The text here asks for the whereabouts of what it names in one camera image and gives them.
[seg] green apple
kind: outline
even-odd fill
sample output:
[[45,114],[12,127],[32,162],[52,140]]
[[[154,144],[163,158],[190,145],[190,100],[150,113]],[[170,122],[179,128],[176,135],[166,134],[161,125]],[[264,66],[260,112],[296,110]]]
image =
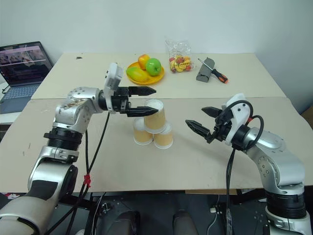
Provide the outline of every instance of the green apple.
[[151,76],[157,76],[161,73],[162,66],[158,59],[156,58],[150,58],[146,63],[146,71]]

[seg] orange screwdriver handle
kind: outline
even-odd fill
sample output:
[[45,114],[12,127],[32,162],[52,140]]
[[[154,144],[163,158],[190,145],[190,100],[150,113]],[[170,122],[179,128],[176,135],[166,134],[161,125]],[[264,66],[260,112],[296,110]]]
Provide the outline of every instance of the orange screwdriver handle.
[[212,70],[212,73],[213,73],[215,76],[217,76],[217,78],[218,78],[221,82],[223,82],[223,83],[227,83],[227,82],[228,82],[228,78],[227,78],[225,75],[223,75],[223,74],[221,74],[220,72],[218,72],[216,69],[213,69],[213,70]]

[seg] laptop screen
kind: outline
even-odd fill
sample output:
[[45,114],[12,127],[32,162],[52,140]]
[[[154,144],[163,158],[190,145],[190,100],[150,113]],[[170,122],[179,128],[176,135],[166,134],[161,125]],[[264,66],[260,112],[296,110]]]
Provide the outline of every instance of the laptop screen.
[[40,83],[51,68],[40,42],[0,47],[0,73],[10,86]]

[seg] laptop keyboard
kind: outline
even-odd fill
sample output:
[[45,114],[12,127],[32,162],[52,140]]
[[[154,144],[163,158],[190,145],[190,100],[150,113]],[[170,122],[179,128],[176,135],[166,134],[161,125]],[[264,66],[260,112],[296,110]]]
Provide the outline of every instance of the laptop keyboard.
[[38,87],[39,85],[38,86],[25,86],[25,87],[12,87],[5,94],[3,100],[21,98],[21,97],[30,97],[35,93]]

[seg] screwdriver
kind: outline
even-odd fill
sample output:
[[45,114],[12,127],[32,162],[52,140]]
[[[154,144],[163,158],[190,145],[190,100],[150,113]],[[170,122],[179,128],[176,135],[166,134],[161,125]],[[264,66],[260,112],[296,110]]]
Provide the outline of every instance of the screwdriver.
[[210,68],[210,66],[208,66],[203,60],[201,60],[201,59],[199,59],[199,58],[198,58],[198,60],[199,60],[201,63],[203,63],[205,66],[207,66],[209,69],[211,69],[211,70],[212,70],[212,73],[213,73],[215,76],[217,76],[217,78],[218,78],[221,82],[223,82],[223,83],[227,83],[227,82],[228,82],[228,78],[227,78],[225,75],[221,74],[221,73],[218,72],[216,69]]

